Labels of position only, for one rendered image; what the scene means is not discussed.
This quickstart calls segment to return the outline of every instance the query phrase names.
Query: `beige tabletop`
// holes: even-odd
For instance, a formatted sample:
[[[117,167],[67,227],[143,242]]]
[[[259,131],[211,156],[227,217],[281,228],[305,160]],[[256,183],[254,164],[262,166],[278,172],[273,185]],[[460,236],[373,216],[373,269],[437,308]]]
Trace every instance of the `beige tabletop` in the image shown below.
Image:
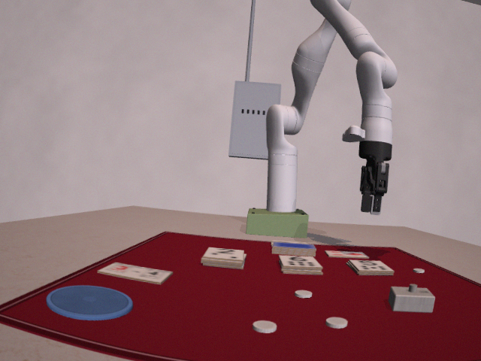
[[[170,231],[313,244],[396,247],[481,284],[481,247],[398,226],[311,223],[308,238],[246,234],[246,217],[125,207],[0,223],[0,304]],[[0,360],[121,360],[0,324]]]

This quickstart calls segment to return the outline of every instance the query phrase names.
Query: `red cloth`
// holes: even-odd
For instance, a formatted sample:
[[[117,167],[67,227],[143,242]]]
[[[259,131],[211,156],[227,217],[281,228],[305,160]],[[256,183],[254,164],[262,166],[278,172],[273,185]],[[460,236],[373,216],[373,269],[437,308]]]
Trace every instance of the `red cloth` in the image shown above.
[[[203,266],[208,247],[244,250],[244,269]],[[481,359],[481,285],[397,248],[316,248],[324,275],[285,275],[268,242],[165,232],[7,302],[0,306],[0,322],[139,360]],[[325,250],[364,252],[394,269],[394,276],[359,276],[346,264],[348,259],[329,258]],[[113,262],[173,274],[157,285],[97,273]],[[433,313],[391,309],[391,286],[409,284],[434,294]],[[119,290],[131,297],[134,307],[126,316],[104,321],[52,312],[47,295],[73,285]],[[300,299],[296,290],[313,296]],[[327,327],[329,317],[347,319],[347,328]],[[257,320],[275,322],[277,331],[254,331]]]

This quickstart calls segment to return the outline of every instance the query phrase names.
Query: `green box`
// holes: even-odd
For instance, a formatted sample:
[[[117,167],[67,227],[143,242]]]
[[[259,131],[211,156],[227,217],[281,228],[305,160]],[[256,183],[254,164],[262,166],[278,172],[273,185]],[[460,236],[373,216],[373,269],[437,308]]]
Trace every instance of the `green box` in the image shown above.
[[[281,213],[251,208],[247,214],[246,234],[306,238],[308,222],[309,215],[301,209]]]

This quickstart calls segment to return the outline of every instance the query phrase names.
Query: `white robotic arm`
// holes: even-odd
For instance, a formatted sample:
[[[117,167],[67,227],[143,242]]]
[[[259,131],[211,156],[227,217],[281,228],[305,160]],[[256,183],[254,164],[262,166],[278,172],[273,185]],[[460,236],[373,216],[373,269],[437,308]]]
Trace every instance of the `white robotic arm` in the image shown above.
[[[358,60],[356,74],[362,98],[361,128],[351,126],[343,140],[361,141],[359,156],[367,160],[367,165],[362,167],[362,211],[380,212],[389,173],[389,165],[384,161],[391,159],[392,151],[392,103],[384,89],[395,84],[398,73],[366,28],[349,13],[350,3],[350,0],[311,0],[325,20],[295,54],[292,105],[273,105],[267,114],[268,211],[296,210],[297,148],[284,135],[294,135],[301,130],[317,80],[339,33]]]

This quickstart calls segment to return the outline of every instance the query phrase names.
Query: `white disc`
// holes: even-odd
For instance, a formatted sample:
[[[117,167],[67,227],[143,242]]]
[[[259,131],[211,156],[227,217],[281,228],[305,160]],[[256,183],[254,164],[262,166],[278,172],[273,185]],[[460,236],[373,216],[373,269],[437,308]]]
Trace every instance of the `white disc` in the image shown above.
[[[297,290],[295,291],[295,295],[300,299],[309,299],[313,296],[313,293],[306,290]]]
[[[271,321],[256,321],[253,323],[253,328],[255,331],[260,333],[272,333],[276,332],[277,325]]]
[[[343,329],[347,326],[347,320],[345,318],[340,317],[329,317],[325,324],[333,329]]]

